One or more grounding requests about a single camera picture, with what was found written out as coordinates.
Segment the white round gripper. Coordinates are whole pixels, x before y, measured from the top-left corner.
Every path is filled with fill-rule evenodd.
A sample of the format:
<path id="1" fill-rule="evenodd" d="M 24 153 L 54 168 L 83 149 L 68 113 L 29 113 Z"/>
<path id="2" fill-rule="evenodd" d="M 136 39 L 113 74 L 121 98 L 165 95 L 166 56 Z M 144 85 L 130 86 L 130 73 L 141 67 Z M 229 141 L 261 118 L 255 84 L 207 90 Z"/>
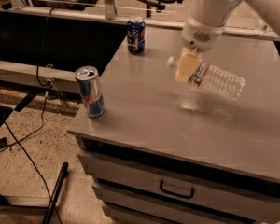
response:
<path id="1" fill-rule="evenodd" d="M 210 21 L 200 21 L 191 13 L 185 20 L 182 30 L 184 48 L 178 61 L 175 80 L 187 83 L 202 62 L 200 52 L 212 49 L 221 37 L 225 21 L 214 16 Z"/>

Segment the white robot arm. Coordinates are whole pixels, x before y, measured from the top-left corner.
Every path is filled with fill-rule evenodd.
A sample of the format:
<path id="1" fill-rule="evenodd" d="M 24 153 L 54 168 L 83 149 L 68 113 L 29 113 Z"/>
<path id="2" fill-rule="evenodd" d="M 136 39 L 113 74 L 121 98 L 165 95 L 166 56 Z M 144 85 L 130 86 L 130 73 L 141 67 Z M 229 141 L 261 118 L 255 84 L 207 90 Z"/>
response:
<path id="1" fill-rule="evenodd" d="M 202 63 L 201 54 L 221 37 L 232 12 L 243 2 L 280 36 L 280 0 L 192 0 L 182 30 L 183 51 L 175 79 L 187 83 Z"/>

